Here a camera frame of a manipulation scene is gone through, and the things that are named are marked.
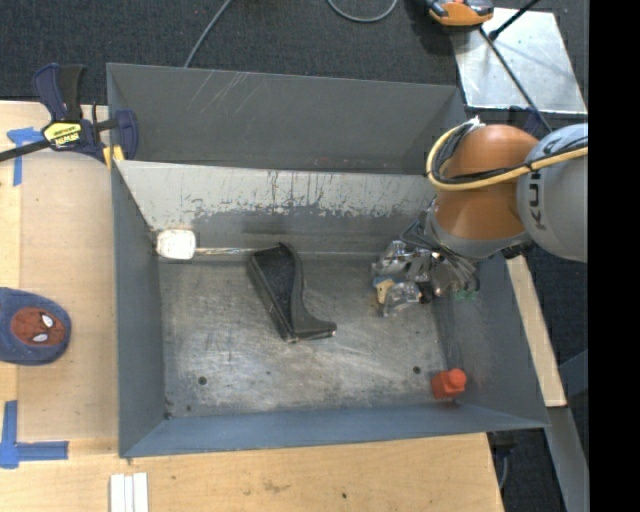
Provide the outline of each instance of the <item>stain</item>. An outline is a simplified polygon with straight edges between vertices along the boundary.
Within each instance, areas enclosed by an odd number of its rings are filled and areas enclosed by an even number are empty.
[[[279,492],[286,491],[291,485],[274,485],[271,480],[266,480],[264,482],[264,488],[267,491],[271,491],[273,494],[278,494]]]

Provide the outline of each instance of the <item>orange block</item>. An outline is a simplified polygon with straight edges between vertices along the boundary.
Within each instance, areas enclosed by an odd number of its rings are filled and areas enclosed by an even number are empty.
[[[431,389],[436,400],[455,398],[464,391],[467,375],[460,368],[445,370],[431,379]]]

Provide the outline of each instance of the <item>wooden board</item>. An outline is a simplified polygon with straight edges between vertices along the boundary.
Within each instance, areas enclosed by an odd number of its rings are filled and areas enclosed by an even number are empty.
[[[40,129],[39,103],[0,104],[0,133]],[[90,110],[85,107],[85,117]],[[104,119],[106,108],[98,109]],[[70,315],[66,353],[38,367],[20,366],[21,441],[117,435],[113,229],[108,170],[97,160],[49,149],[22,157],[19,288],[58,302]]]
[[[567,398],[527,260],[524,256],[507,260],[507,268],[531,348],[544,403],[547,407],[563,407],[567,405]]]
[[[76,442],[69,461],[0,472],[0,488],[11,489],[3,512],[108,510],[110,475],[140,472],[148,475],[151,512],[504,510],[483,434],[130,464],[104,453],[109,447]]]

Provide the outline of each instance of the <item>blue tape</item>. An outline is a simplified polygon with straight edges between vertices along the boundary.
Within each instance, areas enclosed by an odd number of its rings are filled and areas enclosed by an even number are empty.
[[[15,143],[16,147],[20,147],[23,144],[30,144],[32,142],[39,142],[44,139],[42,134],[34,130],[33,128],[19,128],[17,130],[9,130],[7,137]],[[19,156],[15,159],[13,164],[13,186],[17,187],[22,183],[22,157]]]
[[[16,469],[20,462],[36,460],[66,460],[68,441],[50,441],[44,443],[18,443],[18,402],[13,400],[4,404],[2,422],[2,442],[0,442],[0,468]]]

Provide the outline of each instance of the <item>black cable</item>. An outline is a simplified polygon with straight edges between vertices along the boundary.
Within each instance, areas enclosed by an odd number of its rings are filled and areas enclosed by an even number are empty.
[[[209,32],[211,31],[213,26],[216,24],[216,21],[218,21],[218,18],[220,18],[220,16],[222,16],[222,13],[227,9],[227,7],[229,7],[230,3],[231,3],[231,0],[227,0],[222,5],[222,7],[220,7],[220,9],[215,14],[215,16],[211,19],[211,21],[209,22],[209,25],[207,25],[207,28],[204,29],[204,32],[202,32],[202,35],[200,36],[200,39],[198,39],[198,42],[193,47],[193,50],[191,50],[191,53],[189,54],[189,57],[187,58],[187,61],[184,63],[183,67],[188,68],[191,65],[191,61],[193,60],[193,57],[196,54],[196,52],[198,51],[198,49],[200,48],[200,45],[202,44],[202,41],[204,41],[204,39],[207,37],[207,35],[209,34]]]
[[[391,2],[391,5],[389,6],[389,8],[386,11],[384,11],[382,14],[380,14],[378,16],[374,16],[372,18],[360,18],[358,16],[353,16],[351,14],[347,14],[342,9],[339,9],[336,6],[336,4],[333,3],[333,0],[327,0],[327,3],[329,4],[329,6],[335,12],[337,12],[340,16],[342,16],[343,18],[345,18],[345,19],[347,19],[349,21],[355,21],[356,23],[375,23],[376,21],[381,21],[384,18],[386,18],[387,16],[389,16],[389,14],[391,14],[391,11],[393,11],[393,9],[395,9],[396,4],[398,3],[398,0],[393,0]]]
[[[462,174],[459,176],[452,176],[450,178],[447,178],[440,174],[440,167],[442,166],[443,162],[434,162],[434,168],[431,172],[433,173],[434,177],[441,183],[446,183],[451,185],[455,185],[459,183],[472,183],[474,181],[492,178],[494,176],[501,176],[502,174],[507,174],[508,172],[511,172],[525,165],[533,171],[533,168],[531,166],[538,162],[542,162],[543,160],[546,160],[550,157],[565,155],[567,153],[571,153],[572,151],[575,151],[576,149],[584,148],[587,146],[588,146],[588,139],[586,137],[581,137],[578,140],[571,141],[560,151],[556,151],[552,155],[545,155],[544,157],[537,158],[536,160],[532,160],[531,162],[519,164],[514,167],[503,167],[501,169],[491,169],[488,171],[474,172],[471,174]]]
[[[547,129],[547,131],[549,133],[551,133],[553,131],[553,128],[551,128],[549,123],[547,123],[545,118],[542,116],[542,113],[540,112],[538,107],[536,107],[536,104],[533,102],[531,97],[527,94],[527,91],[524,90],[524,87],[522,87],[522,84],[520,83],[520,80],[518,80],[518,77],[513,74],[513,71],[511,71],[511,68],[509,67],[509,64],[507,64],[507,61],[505,60],[505,58],[498,51],[498,49],[496,48],[495,44],[493,44],[493,40],[487,35],[487,33],[484,31],[484,28],[482,28],[482,27],[480,27],[480,34],[482,35],[482,37],[484,37],[485,41],[487,41],[487,43],[489,43],[489,46],[493,50],[493,53],[495,53],[496,57],[498,57],[498,60],[500,60],[500,62],[502,63],[502,66],[504,67],[504,69],[507,71],[507,73],[509,73],[509,76],[511,77],[511,80],[513,80],[513,83],[515,84],[515,86],[522,93],[522,95],[525,97],[525,99],[527,100],[527,102],[529,103],[531,108],[538,115],[538,117],[540,118],[540,121],[542,121],[542,124],[544,124],[544,127]]]

